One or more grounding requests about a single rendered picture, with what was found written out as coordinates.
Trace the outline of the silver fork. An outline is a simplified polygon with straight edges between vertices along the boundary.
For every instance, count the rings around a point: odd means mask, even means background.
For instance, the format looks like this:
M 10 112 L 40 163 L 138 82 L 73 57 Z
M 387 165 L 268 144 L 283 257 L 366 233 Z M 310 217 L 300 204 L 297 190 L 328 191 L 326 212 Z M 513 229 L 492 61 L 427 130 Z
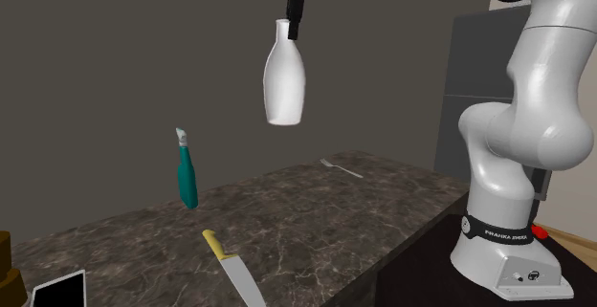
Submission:
M 320 162 L 321 162 L 323 165 L 327 166 L 327 167 L 333 167 L 333 168 L 337 168 L 337 169 L 339 169 L 339 170 L 342 170 L 343 172 L 346 172 L 346 173 L 348 173 L 348 174 L 350 174 L 350 175 L 352 175 L 352 176 L 355 176 L 355 177 L 357 177 L 357 178 L 361 178 L 361 179 L 362 179 L 362 178 L 364 177 L 363 175 L 361 175 L 361 174 L 359 174 L 359 173 L 356 173 L 356 172 L 354 172 L 354 171 L 351 171 L 351 170 L 349 170 L 349 169 L 346 169 L 346 168 L 344 168 L 344 167 L 342 167 L 342 166 L 339 166 L 339 165 L 336 165 L 336 164 L 332 164 L 332 163 L 330 163 L 329 161 L 327 161 L 326 159 L 320 159 Z

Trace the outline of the teal spray bottle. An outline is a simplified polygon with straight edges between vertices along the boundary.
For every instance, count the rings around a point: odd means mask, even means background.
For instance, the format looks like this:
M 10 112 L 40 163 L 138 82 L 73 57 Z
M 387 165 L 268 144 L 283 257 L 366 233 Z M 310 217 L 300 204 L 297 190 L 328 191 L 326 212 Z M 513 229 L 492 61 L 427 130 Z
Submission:
M 184 129 L 177 127 L 180 164 L 178 166 L 178 186 L 182 202 L 187 208 L 198 206 L 198 194 L 196 187 L 195 170 L 188 150 L 188 136 Z

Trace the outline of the white vase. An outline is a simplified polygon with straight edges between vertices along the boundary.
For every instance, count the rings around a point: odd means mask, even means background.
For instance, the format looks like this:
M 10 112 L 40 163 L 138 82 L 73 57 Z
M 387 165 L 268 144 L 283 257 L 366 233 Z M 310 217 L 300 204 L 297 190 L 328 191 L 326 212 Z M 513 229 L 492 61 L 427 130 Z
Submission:
M 301 121 L 306 74 L 294 40 L 289 39 L 288 19 L 276 21 L 276 40 L 263 74 L 263 97 L 269 124 L 289 126 Z

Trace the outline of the grey refrigerator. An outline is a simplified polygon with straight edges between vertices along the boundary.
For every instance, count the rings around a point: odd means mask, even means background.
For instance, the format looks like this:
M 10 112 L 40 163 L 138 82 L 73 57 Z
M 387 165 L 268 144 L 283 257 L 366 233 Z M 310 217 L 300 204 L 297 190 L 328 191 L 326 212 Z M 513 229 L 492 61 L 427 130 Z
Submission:
M 528 6 L 457 16 L 442 100 L 434 170 L 470 180 L 466 144 L 458 130 L 461 113 L 483 102 L 512 101 L 506 66 L 529 16 Z

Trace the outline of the yellow-handled kitchen knife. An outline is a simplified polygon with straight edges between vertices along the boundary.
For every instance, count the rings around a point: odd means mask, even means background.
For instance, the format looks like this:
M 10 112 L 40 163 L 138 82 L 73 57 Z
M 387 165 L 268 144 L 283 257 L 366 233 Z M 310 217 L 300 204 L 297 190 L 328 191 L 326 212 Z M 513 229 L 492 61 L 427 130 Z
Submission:
M 247 307 L 267 307 L 242 258 L 238 254 L 226 254 L 213 230 L 203 230 L 202 235 Z

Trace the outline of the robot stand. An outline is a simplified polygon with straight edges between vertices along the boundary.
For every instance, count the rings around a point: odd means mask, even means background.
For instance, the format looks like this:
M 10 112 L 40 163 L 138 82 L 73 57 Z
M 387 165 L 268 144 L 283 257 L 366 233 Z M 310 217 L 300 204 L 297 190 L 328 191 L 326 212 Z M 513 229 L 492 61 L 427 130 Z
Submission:
M 507 301 L 476 285 L 450 260 L 458 219 L 443 218 L 378 273 L 375 307 L 597 307 L 597 272 L 552 236 L 541 243 L 560 261 L 572 299 Z

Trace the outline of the brown round object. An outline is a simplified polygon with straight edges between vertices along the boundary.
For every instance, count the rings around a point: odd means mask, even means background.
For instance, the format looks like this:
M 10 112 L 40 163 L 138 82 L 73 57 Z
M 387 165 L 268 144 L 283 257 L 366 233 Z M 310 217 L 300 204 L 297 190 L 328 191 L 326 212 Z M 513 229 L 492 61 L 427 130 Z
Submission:
M 22 307 L 27 301 L 22 275 L 11 263 L 11 234 L 0 230 L 0 307 Z

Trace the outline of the white-framed black tablet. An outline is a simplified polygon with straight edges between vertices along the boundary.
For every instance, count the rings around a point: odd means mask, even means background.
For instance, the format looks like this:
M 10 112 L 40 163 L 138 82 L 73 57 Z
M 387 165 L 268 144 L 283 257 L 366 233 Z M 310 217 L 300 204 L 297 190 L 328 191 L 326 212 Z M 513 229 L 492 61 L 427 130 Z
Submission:
M 30 307 L 87 307 L 86 271 L 35 286 Z

